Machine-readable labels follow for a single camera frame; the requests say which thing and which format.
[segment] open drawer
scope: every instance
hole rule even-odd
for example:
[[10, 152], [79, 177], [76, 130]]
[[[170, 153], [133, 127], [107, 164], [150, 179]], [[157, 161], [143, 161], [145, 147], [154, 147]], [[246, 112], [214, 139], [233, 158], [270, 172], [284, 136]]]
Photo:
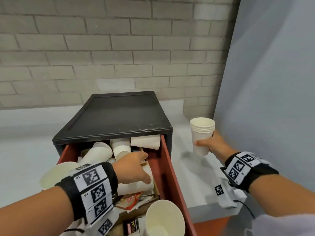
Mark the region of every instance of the open drawer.
[[[92, 144], [93, 142], [67, 145], [57, 164], [66, 161], [76, 162], [81, 150], [91, 147]], [[158, 151], [146, 149], [146, 152], [149, 154], [148, 162], [160, 192], [160, 198], [172, 201], [182, 211], [186, 223], [185, 236], [197, 236], [171, 163], [164, 136], [161, 135], [161, 146]]]

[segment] hand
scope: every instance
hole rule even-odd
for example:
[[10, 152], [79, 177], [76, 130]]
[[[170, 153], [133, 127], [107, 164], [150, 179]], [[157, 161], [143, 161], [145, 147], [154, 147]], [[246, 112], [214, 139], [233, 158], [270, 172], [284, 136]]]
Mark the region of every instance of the hand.
[[113, 163], [118, 183], [129, 184], [142, 181], [147, 185], [150, 184], [151, 177], [140, 166], [140, 162], [147, 157], [148, 154], [145, 152], [132, 152]]
[[229, 156], [238, 152], [225, 142], [217, 130], [214, 131], [211, 138], [197, 140], [194, 142], [194, 145], [198, 147], [208, 147], [209, 151], [223, 162], [225, 162]]

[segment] person's right arm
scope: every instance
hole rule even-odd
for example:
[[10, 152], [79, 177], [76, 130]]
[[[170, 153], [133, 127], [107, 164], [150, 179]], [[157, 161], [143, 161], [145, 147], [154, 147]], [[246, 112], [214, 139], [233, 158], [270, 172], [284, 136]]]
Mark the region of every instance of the person's right arm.
[[[209, 147], [210, 152], [223, 162], [239, 152], [229, 146], [216, 130], [212, 138], [198, 140], [195, 145]], [[258, 177], [251, 183], [249, 192], [271, 216], [315, 214], [315, 193], [281, 175]]]

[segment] wire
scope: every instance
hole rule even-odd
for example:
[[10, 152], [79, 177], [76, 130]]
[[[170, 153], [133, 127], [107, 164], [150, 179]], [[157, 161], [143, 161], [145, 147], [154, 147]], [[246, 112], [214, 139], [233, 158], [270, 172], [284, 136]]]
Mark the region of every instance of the wire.
[[248, 206], [245, 204], [245, 203], [243, 203], [242, 201], [239, 201], [239, 200], [234, 200], [234, 202], [239, 202], [239, 203], [241, 203], [241, 204], [243, 204], [247, 209], [248, 209], [248, 211], [250, 212], [250, 214], [252, 215], [252, 217], [255, 219], [256, 217], [254, 216], [254, 214], [253, 214], [253, 212], [248, 208]]
[[79, 231], [80, 233], [84, 233], [85, 231], [81, 228], [68, 228], [64, 232], [69, 232], [69, 231]]

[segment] red drawer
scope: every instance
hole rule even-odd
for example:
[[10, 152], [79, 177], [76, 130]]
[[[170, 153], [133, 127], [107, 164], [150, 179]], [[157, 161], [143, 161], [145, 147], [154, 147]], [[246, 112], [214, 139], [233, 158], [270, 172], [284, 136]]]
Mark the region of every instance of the red drawer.
[[[67, 145], [57, 164], [66, 161], [76, 162], [81, 150], [81, 144]], [[183, 194], [180, 190], [163, 135], [161, 136], [160, 149], [158, 151], [147, 149], [147, 153], [149, 154], [148, 162], [160, 192], [161, 199], [167, 199], [174, 202], [182, 211], [186, 222], [185, 236], [197, 236]]]

